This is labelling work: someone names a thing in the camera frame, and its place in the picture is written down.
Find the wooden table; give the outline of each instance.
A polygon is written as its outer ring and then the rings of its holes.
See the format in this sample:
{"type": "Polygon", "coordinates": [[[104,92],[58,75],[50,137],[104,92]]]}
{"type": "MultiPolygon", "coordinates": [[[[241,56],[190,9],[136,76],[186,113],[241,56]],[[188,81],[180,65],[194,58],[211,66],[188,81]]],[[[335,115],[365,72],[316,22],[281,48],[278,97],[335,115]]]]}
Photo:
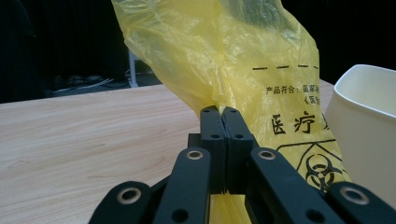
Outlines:
{"type": "Polygon", "coordinates": [[[169,175],[198,132],[163,85],[0,105],[0,223],[87,223],[119,183],[169,175]]]}

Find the black dashed line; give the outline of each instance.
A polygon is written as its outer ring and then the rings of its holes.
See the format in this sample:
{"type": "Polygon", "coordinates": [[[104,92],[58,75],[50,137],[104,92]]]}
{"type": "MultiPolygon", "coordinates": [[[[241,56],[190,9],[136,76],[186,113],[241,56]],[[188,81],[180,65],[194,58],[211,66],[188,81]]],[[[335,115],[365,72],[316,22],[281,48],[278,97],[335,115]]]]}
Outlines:
{"type": "Polygon", "coordinates": [[[286,66],[278,66],[276,69],[281,69],[281,68],[289,68],[289,66],[288,65],[286,65],[286,66]]]}
{"type": "Polygon", "coordinates": [[[258,68],[253,68],[253,70],[265,70],[268,69],[267,67],[258,67],[258,68]]]}

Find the yellow plastic bag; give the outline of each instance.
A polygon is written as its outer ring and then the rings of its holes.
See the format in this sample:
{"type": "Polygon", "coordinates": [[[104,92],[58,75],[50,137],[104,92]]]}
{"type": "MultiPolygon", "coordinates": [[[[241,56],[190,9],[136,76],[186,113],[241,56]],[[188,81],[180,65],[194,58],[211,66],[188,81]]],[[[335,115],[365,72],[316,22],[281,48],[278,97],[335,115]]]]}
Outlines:
{"type": "Polygon", "coordinates": [[[113,0],[125,43],[198,115],[238,109],[312,186],[349,180],[319,108],[318,50],[280,0],[113,0]]]}

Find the biohazard symbol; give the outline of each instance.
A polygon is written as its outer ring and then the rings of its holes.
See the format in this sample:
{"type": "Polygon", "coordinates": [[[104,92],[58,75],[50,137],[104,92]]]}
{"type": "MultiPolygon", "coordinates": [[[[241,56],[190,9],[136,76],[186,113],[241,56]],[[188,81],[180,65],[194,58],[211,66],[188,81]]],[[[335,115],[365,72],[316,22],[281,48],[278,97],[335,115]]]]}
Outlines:
{"type": "Polygon", "coordinates": [[[332,184],[334,181],[334,173],[342,174],[343,172],[340,169],[332,166],[332,162],[326,156],[322,154],[316,154],[310,156],[306,159],[306,169],[307,173],[305,175],[305,180],[308,181],[308,178],[311,179],[312,183],[314,183],[320,190],[325,190],[327,187],[332,184]],[[314,164],[311,166],[310,162],[312,158],[320,156],[323,157],[327,164],[314,164]]]}

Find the white plastic container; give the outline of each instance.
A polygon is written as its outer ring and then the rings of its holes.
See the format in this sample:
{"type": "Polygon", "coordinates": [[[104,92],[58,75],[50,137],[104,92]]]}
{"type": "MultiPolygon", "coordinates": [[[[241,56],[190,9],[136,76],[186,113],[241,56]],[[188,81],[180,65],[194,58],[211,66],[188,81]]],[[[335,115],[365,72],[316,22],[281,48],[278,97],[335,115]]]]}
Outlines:
{"type": "Polygon", "coordinates": [[[335,84],[325,118],[352,181],[396,208],[396,71],[353,66],[335,84]]]}

